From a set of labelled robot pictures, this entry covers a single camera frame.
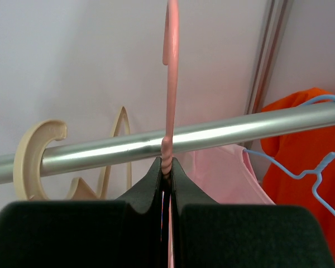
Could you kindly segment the orange t shirt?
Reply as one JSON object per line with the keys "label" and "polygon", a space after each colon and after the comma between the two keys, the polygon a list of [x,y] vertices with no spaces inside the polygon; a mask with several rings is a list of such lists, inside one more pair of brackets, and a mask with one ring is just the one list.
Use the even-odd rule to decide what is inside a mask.
{"label": "orange t shirt", "polygon": [[[289,171],[300,174],[314,169],[330,152],[335,152],[335,126],[292,133],[261,140],[265,154]],[[323,170],[318,194],[335,209],[335,159]],[[262,187],[278,205],[299,205],[310,210],[319,221],[335,261],[335,217],[312,195],[313,174],[300,180],[287,176],[276,165],[268,168]]]}

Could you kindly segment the pink wire hanger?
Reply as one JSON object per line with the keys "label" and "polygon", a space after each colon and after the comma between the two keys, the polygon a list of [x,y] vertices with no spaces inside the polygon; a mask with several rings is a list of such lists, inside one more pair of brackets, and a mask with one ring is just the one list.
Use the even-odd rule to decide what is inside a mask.
{"label": "pink wire hanger", "polygon": [[176,107],[176,90],[178,84],[179,66],[179,6],[178,1],[168,1],[165,16],[165,31],[162,62],[168,66],[167,69],[167,102],[166,102],[166,127],[165,136],[161,143],[161,171],[164,178],[163,199],[163,234],[167,235],[167,267],[171,267],[172,231],[170,195],[171,179],[170,172],[173,160],[173,134]]}

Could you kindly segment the metal clothes rack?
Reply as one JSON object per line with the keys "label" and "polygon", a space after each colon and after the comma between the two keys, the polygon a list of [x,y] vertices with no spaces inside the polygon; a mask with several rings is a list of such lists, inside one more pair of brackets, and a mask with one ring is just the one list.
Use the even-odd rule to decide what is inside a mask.
{"label": "metal clothes rack", "polygon": [[[323,102],[222,121],[178,127],[173,151],[187,152],[335,125],[335,102]],[[164,131],[46,147],[41,176],[94,169],[160,155]],[[0,156],[0,184],[13,180],[14,156]]]}

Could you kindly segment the beige plastic hanger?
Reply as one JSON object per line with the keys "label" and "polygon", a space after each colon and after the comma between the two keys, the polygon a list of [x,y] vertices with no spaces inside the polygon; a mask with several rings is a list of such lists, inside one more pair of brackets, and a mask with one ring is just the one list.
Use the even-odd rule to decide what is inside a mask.
{"label": "beige plastic hanger", "polygon": [[[64,121],[50,119],[31,127],[21,138],[13,162],[13,184],[20,200],[49,200],[41,183],[41,163],[46,146],[67,137]],[[66,200],[104,200],[107,197],[111,166],[101,168],[96,191],[83,178],[73,178]]]}

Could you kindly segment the blue wire hanger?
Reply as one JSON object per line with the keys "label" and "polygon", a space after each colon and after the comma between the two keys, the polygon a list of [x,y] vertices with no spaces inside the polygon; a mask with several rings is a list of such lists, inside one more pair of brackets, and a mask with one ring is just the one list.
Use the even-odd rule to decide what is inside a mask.
{"label": "blue wire hanger", "polygon": [[[314,97],[312,99],[307,100],[306,102],[300,104],[299,106],[307,106],[307,105],[315,104],[315,103],[320,102],[320,101],[332,101],[332,102],[335,102],[335,95],[331,95],[331,94],[319,95],[317,97]],[[261,152],[257,152],[257,151],[253,151],[253,150],[249,150],[249,149],[244,149],[243,151],[246,152],[246,153],[249,153],[249,154],[258,155],[258,156],[261,156],[261,157],[264,157],[264,158],[268,159],[275,166],[277,166],[280,170],[282,170],[286,175],[288,175],[289,177],[291,177],[291,178],[293,178],[295,180],[301,180],[306,175],[310,175],[310,174],[315,175],[317,177],[317,179],[316,179],[315,183],[312,186],[312,194],[315,197],[315,199],[318,202],[320,202],[320,204],[322,206],[324,206],[335,217],[335,209],[331,205],[329,205],[318,194],[318,187],[321,185],[321,183],[323,181],[322,171],[335,159],[335,152],[328,153],[313,170],[304,170],[299,175],[295,175],[292,172],[290,172],[281,163],[279,163],[278,161],[276,161],[273,157],[271,157],[271,156],[269,156],[269,155],[267,155],[265,153],[261,153]]]}

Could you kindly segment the light pink tank top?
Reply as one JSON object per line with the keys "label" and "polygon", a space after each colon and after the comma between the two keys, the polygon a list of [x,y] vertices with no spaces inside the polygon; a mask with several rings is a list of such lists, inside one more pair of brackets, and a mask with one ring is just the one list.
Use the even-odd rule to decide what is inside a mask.
{"label": "light pink tank top", "polygon": [[187,176],[218,203],[274,204],[260,186],[248,153],[240,145],[187,152],[179,160]]}

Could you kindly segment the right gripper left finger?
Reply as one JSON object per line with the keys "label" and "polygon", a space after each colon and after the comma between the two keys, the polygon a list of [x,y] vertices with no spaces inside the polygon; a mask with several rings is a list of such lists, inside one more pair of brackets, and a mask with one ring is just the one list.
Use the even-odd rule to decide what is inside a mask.
{"label": "right gripper left finger", "polygon": [[115,200],[5,206],[0,267],[162,267],[160,165]]}

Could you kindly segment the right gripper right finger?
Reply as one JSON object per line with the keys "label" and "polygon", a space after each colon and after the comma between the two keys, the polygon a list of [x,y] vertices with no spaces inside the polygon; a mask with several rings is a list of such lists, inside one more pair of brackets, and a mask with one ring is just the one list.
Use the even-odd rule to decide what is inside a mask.
{"label": "right gripper right finger", "polygon": [[171,169],[175,267],[334,267],[312,214],[289,205],[219,204]]}

